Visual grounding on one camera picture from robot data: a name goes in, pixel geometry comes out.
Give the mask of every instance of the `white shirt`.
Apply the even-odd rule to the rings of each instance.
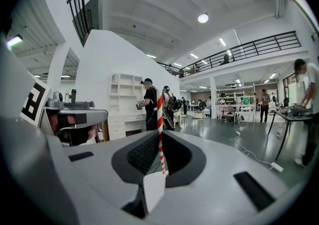
[[[312,99],[313,113],[319,112],[319,69],[313,63],[307,64],[307,77],[309,85],[315,84],[315,92]]]

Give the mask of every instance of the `chair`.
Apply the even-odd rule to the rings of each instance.
[[[203,121],[203,132],[204,132],[204,112],[203,111],[194,111],[194,116],[191,119],[192,119],[192,122],[191,122],[192,125],[193,125],[193,120],[194,120],[194,127],[195,127],[196,120],[202,120]]]
[[[233,126],[234,126],[234,123],[235,123],[235,109],[234,107],[232,106],[226,106],[225,109],[223,109],[223,112],[222,112],[222,115],[221,115],[221,125],[223,125],[225,123],[225,118],[229,118],[229,117],[233,117]]]

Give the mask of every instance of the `striped pole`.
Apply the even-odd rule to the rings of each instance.
[[[158,89],[156,92],[157,104],[158,104],[158,131],[159,131],[159,158],[161,171],[165,174],[165,162],[164,162],[164,153],[162,147],[162,132],[163,132],[163,93],[161,89]]]

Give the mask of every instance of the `desk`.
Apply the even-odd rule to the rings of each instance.
[[[286,129],[285,129],[285,133],[284,133],[283,140],[282,140],[282,142],[281,142],[281,146],[280,146],[280,148],[279,148],[279,152],[278,152],[278,154],[277,154],[275,160],[278,159],[279,154],[280,154],[280,152],[281,152],[281,149],[283,148],[283,145],[284,145],[285,139],[286,139],[286,135],[287,135],[287,131],[288,131],[288,127],[290,128],[291,123],[294,122],[294,121],[297,121],[297,122],[298,122],[298,121],[307,121],[307,120],[311,120],[311,119],[313,118],[312,116],[310,116],[310,117],[308,117],[308,116],[307,116],[307,117],[306,117],[306,116],[303,116],[303,117],[287,116],[287,115],[285,115],[285,114],[280,113],[279,111],[275,111],[274,116],[273,116],[273,121],[271,122],[271,125],[270,125],[270,128],[269,128],[269,132],[268,132],[267,137],[269,136],[270,130],[271,130],[272,126],[273,126],[273,123],[274,123],[274,119],[275,119],[276,114],[278,114],[280,117],[282,117],[282,118],[286,121]]]

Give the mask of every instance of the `column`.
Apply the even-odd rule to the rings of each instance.
[[[211,118],[216,119],[216,83],[214,77],[209,78],[210,81],[210,95],[211,95]]]
[[[55,49],[47,81],[47,84],[51,87],[53,92],[59,90],[63,66],[69,49],[70,46],[66,42],[58,45]]]

